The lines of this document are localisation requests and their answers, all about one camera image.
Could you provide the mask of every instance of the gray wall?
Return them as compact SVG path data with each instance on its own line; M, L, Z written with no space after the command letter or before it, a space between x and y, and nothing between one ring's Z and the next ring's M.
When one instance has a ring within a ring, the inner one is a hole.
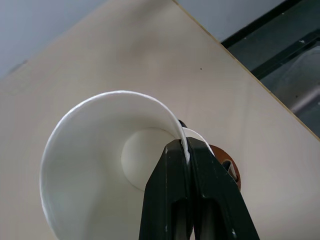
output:
M106 0L0 0L0 78Z
M284 0L177 0L216 39L223 41Z

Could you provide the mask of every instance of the cup rim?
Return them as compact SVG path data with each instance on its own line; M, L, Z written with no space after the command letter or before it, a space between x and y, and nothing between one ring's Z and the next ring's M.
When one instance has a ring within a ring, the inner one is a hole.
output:
M186 163L189 164L190 161L190 154L188 151L188 144L187 144L187 138L185 135L185 132L183 130L183 127L181 126L179 120L177 119L177 117L171 112L171 110L164 105L161 101L157 100L156 98L143 94L143 93L139 93L139 92L135 92L135 91L128 91L128 90L116 90L116 91L109 91L109 92L103 92L100 94L97 94L95 96L92 96L82 102L80 102L79 104L77 104L76 106L74 106L73 108L71 108L57 123L57 125L54 127L50 137L48 138L46 145L44 147L44 151L41 157L41 163L40 163L40 174L39 174L39 190L40 190L40 198L41 198L41 206L42 206L42 210L45 216L45 219L48 223L48 225L50 226L50 228L52 229L54 235L59 239L58 237L58 232L59 230L57 230L57 227L59 226L56 223L55 218L49 214L47 212L48 209L50 209L50 203L48 202L48 200L44 200L45 196L43 193L43 189L45 188L45 184L44 184L44 179L45 179L45 173L44 173L44 165L45 165L45 161L46 158L48 156L48 149L50 149L50 145L52 144L52 142L54 141L54 139L58 136L60 130L63 128L63 126L68 122L68 120L73 117L75 114L77 114L78 111L80 111L84 106L92 103L93 101L96 101L97 99L100 98L109 98L112 97L113 95L118 95L118 94L131 94L131 95L136 95L136 96L140 96L140 97L144 97L147 98L151 101L156 102L157 104L160 104L170 115L171 119L175 122L175 124L178 127L178 132L179 135L182 137L181 138L181 143L182 143L182 147L184 150L184 156L186 159Z

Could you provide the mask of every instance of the plywood surface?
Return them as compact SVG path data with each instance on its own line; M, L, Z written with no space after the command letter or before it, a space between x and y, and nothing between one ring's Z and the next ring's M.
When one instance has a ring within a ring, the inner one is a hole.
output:
M151 95L241 174L261 239L317 239L320 142L170 0L111 0L0 82L0 239L53 240L41 156L60 118L113 90Z

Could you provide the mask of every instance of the wooden board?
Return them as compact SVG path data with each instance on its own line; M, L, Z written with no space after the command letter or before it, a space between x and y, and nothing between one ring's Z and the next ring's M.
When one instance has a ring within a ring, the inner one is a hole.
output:
M0 81L0 239L55 239L39 194L47 139L112 90L159 99L225 150L261 239L318 238L319 140L174 2L110 0Z

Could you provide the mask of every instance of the paper cup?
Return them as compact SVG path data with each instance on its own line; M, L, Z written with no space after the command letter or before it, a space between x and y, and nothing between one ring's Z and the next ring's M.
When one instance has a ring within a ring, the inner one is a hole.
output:
M146 183L166 144L187 140L158 100L114 91L71 109L43 153L40 195L59 240L137 240Z

